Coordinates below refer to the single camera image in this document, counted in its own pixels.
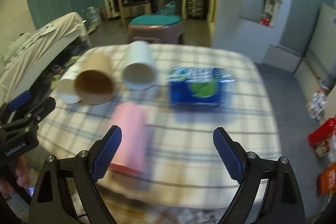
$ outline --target paper cup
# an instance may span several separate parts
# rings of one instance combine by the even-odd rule
[[[74,64],[57,83],[57,97],[67,104],[76,104],[81,100],[75,91],[75,79],[81,69],[80,64]]]
[[[147,41],[135,41],[127,48],[123,82],[131,90],[145,90],[156,82],[152,51]]]
[[[128,102],[115,108],[109,127],[119,126],[122,140],[110,168],[126,174],[145,171],[147,146],[146,110]]]
[[[102,53],[91,55],[75,80],[75,91],[89,105],[112,100],[116,93],[111,60]]]

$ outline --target screw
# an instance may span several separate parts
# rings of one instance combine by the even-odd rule
[[[80,156],[81,158],[86,157],[88,154],[89,154],[89,152],[86,151],[86,150],[82,150],[82,151],[79,152],[79,156]]]
[[[257,154],[254,153],[254,152],[247,152],[247,156],[250,158],[250,159],[255,159],[257,157]]]
[[[53,155],[48,156],[47,162],[52,162],[54,159],[55,159],[55,156],[53,156]]]
[[[283,164],[287,164],[288,163],[288,159],[286,157],[281,157],[280,158],[280,161],[283,163]]]

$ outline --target stool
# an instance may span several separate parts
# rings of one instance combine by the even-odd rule
[[[128,25],[129,43],[145,40],[149,43],[183,44],[182,34],[179,16],[142,15]]]

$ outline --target radiator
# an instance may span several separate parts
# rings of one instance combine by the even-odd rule
[[[116,18],[120,16],[119,12],[117,12],[114,8],[113,0],[104,0],[105,8],[107,11],[107,15],[109,18]]]

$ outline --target plaid tablecloth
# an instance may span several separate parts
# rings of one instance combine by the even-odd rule
[[[130,91],[121,80],[127,47],[97,47],[79,59],[82,64],[94,52],[110,56],[118,95],[105,104],[87,106],[81,102],[67,105],[53,92],[56,109],[40,124],[40,144],[58,158],[74,156],[103,137],[116,105],[135,101],[148,113],[147,171],[141,175],[108,171],[98,184],[128,198],[164,206],[227,207],[238,184],[231,180],[214,147],[215,128],[224,127],[246,151],[255,151],[261,158],[277,160],[281,156],[273,109],[256,66],[236,52],[156,44],[151,47],[158,84]],[[203,112],[170,108],[167,74],[174,66],[225,68],[235,79],[229,105]],[[266,186],[265,182],[261,185],[257,201],[261,201]]]

